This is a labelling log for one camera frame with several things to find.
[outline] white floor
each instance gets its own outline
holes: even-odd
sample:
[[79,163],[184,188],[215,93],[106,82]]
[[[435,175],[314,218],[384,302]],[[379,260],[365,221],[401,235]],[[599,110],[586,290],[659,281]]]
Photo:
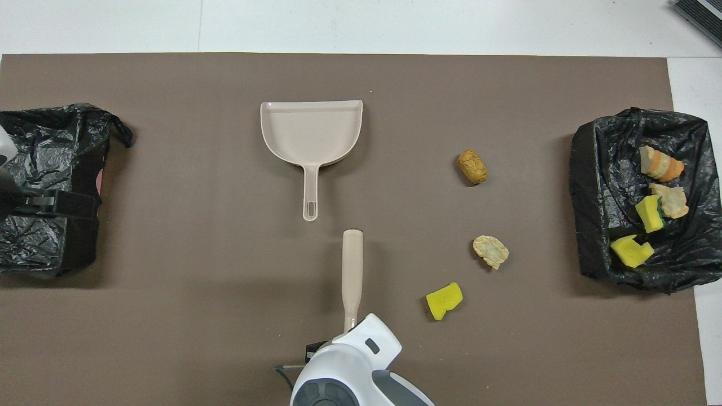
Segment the white floor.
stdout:
[[[667,57],[675,109],[707,119],[722,151],[722,48],[665,0],[0,1],[0,55],[197,51]],[[695,295],[707,401],[722,404],[722,281]]]

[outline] dustpan handle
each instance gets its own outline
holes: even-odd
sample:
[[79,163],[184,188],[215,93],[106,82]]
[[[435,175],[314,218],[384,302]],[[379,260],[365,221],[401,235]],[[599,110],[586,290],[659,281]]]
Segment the dustpan handle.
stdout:
[[303,167],[303,219],[314,221],[318,216],[318,166]]

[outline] yellow sponge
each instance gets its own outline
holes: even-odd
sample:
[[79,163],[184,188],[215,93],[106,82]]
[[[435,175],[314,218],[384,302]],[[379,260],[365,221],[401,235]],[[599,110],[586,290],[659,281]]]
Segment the yellow sponge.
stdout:
[[450,283],[444,288],[426,295],[426,301],[429,303],[429,309],[431,309],[431,315],[434,316],[434,320],[443,319],[444,314],[455,308],[463,299],[461,289],[456,282]]
[[654,249],[649,243],[639,245],[637,241],[634,241],[636,237],[636,234],[632,234],[631,236],[621,237],[612,243],[612,249],[617,253],[619,259],[632,268],[644,264],[644,261],[654,254]]
[[664,219],[662,218],[662,206],[659,196],[653,194],[642,199],[635,205],[639,217],[644,223],[644,231],[652,233],[664,228]]

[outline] black plastic bag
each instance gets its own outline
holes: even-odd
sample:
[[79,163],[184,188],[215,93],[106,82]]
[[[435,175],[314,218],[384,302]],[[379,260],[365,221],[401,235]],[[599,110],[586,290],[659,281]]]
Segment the black plastic bag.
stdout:
[[[7,169],[21,188],[58,189],[92,196],[105,166],[111,127],[126,147],[132,131],[113,114],[90,104],[26,111],[0,111],[0,126],[17,155]],[[95,260],[97,218],[27,217],[0,221],[0,272],[53,277]]]
[[[661,183],[640,172],[639,148],[652,146],[686,166],[665,186],[684,187],[690,211],[646,234],[635,210]],[[582,275],[641,290],[673,293],[722,277],[722,209],[707,122],[669,111],[631,108],[579,127],[572,141],[570,192]],[[637,234],[654,255],[624,265],[609,244]]]

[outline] brown paper mat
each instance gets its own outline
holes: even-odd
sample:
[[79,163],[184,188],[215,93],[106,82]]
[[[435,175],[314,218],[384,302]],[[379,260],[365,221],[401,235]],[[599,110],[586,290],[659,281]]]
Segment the brown paper mat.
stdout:
[[[359,142],[302,171],[261,138],[261,102],[363,99]],[[2,279],[3,405],[284,405],[271,369],[342,329],[341,235],[365,232],[361,314],[437,405],[704,403],[692,290],[579,275],[570,136],[624,108],[672,109],[663,59],[245,53],[4,56],[0,109],[89,102],[113,145],[99,257],[52,283]],[[476,149],[470,187],[456,156]],[[511,255],[489,272],[471,240]],[[458,282],[442,322],[426,293]]]

